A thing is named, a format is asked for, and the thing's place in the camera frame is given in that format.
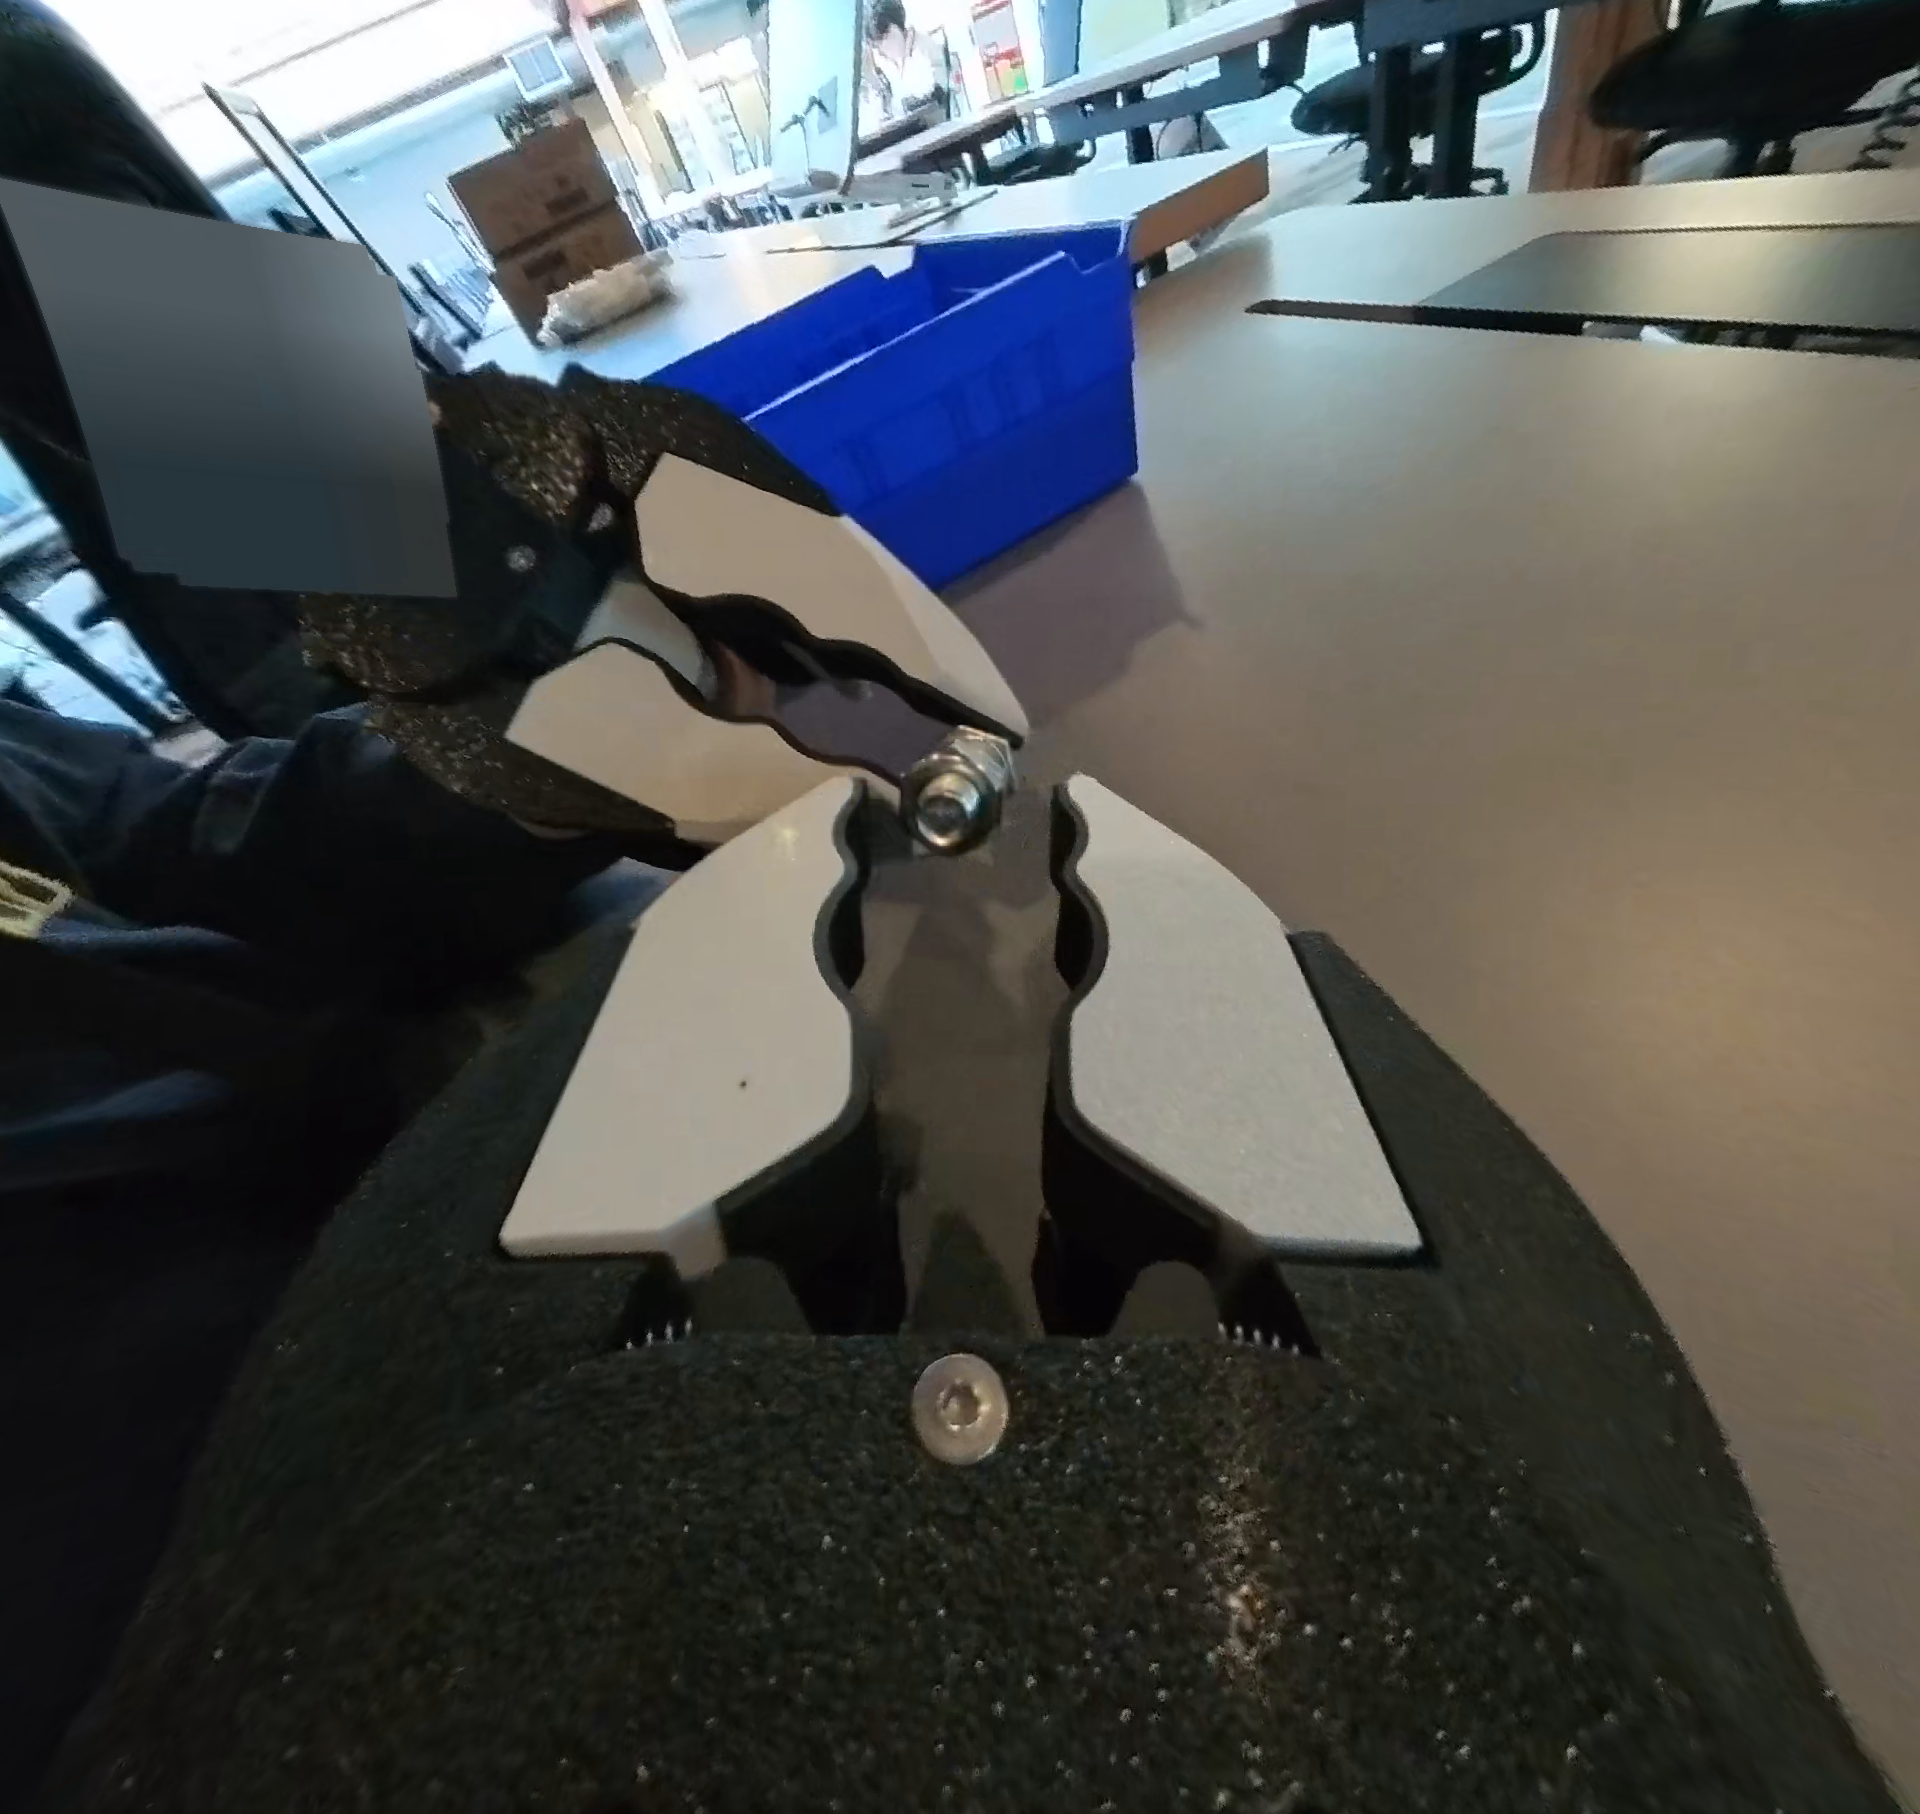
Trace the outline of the person's left forearm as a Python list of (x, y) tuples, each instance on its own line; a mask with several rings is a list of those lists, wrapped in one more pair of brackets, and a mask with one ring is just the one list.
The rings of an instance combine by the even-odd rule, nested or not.
[(609, 868), (697, 857), (504, 817), (353, 711), (185, 766), (134, 733), (4, 698), (4, 860), (114, 925), (396, 981), (516, 960)]

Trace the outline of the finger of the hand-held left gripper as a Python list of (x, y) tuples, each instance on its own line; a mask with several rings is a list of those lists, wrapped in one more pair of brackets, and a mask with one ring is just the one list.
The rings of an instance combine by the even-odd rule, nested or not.
[(925, 719), (1027, 738), (1027, 716), (964, 618), (877, 535), (690, 458), (661, 458), (632, 504), (638, 571), (740, 657), (798, 648), (828, 679), (864, 679)]
[(732, 843), (827, 785), (867, 791), (886, 810), (900, 799), (877, 770), (819, 759), (770, 722), (708, 712), (665, 662), (624, 642), (533, 679), (508, 745), (636, 802), (697, 846)]

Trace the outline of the black office chair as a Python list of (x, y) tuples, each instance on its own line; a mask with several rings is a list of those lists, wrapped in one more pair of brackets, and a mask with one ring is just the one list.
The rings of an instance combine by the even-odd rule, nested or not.
[(1529, 77), (1547, 49), (1547, 24), (1504, 24), (1435, 49), (1381, 49), (1309, 88), (1292, 128), (1313, 139), (1362, 142), (1362, 203), (1507, 193), (1500, 168), (1475, 165), (1475, 120), (1487, 95)]
[(1863, 100), (1918, 66), (1918, 0), (1740, 7), (1678, 24), (1588, 98), (1609, 134), (1652, 146), (1725, 142), (1737, 168), (1799, 135), (1870, 122)]

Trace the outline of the brown cardboard box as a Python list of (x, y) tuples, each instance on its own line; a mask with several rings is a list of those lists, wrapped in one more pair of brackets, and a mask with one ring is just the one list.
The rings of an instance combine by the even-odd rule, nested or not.
[(645, 254), (602, 150), (580, 120), (454, 171), (447, 190), (527, 339), (538, 338), (552, 295)]

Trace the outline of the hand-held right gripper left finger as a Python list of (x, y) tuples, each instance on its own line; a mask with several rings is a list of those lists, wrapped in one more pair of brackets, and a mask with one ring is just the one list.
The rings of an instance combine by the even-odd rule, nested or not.
[(864, 785), (828, 777), (646, 909), (500, 1223), (513, 1260), (791, 1275), (874, 1219)]

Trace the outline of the instruction board on acrylic stand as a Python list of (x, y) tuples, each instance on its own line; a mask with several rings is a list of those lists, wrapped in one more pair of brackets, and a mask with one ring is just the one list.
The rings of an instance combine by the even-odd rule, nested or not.
[(770, 65), (770, 200), (784, 219), (819, 219), (848, 208), (886, 208), (886, 226), (906, 230), (920, 211), (964, 211), (991, 196), (964, 160), (906, 160), (900, 142), (949, 122), (955, 66), (937, 33), (920, 62), (928, 87), (892, 91), (892, 107), (862, 129), (874, 47), (867, 0), (765, 0)]

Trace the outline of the blue plastic bin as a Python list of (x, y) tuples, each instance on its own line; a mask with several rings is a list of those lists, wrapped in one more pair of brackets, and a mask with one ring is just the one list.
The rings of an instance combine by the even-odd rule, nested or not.
[(654, 372), (744, 421), (932, 588), (1139, 476), (1125, 225), (940, 237)]

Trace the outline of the grey table with wooden edge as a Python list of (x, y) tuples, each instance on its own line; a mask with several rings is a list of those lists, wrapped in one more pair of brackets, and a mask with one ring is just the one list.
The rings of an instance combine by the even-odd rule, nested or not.
[(975, 189), (946, 203), (859, 204), (823, 219), (689, 233), (670, 251), (676, 265), (877, 265), (881, 254), (920, 244), (1118, 230), (1127, 258), (1145, 265), (1265, 200), (1269, 150), (1252, 146)]

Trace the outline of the white crumpled bag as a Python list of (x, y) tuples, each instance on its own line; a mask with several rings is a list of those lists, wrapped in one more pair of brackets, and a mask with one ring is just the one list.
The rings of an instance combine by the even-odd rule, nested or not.
[(654, 248), (551, 292), (533, 339), (562, 349), (653, 309), (672, 295), (672, 265), (675, 254)]

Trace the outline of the person in dark sweatshirt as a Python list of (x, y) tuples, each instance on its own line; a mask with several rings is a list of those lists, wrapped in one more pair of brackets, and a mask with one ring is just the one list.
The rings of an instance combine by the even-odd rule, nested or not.
[(140, 1605), (316, 1234), (432, 1094), (410, 1029), (508, 967), (320, 973), (4, 862), (4, 1809)]

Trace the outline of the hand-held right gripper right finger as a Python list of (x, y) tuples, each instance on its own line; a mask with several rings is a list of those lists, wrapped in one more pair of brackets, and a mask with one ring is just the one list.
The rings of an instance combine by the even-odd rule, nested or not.
[(1403, 1263), (1424, 1234), (1284, 919), (1091, 777), (1054, 796), (1048, 1205), (1110, 1263)]

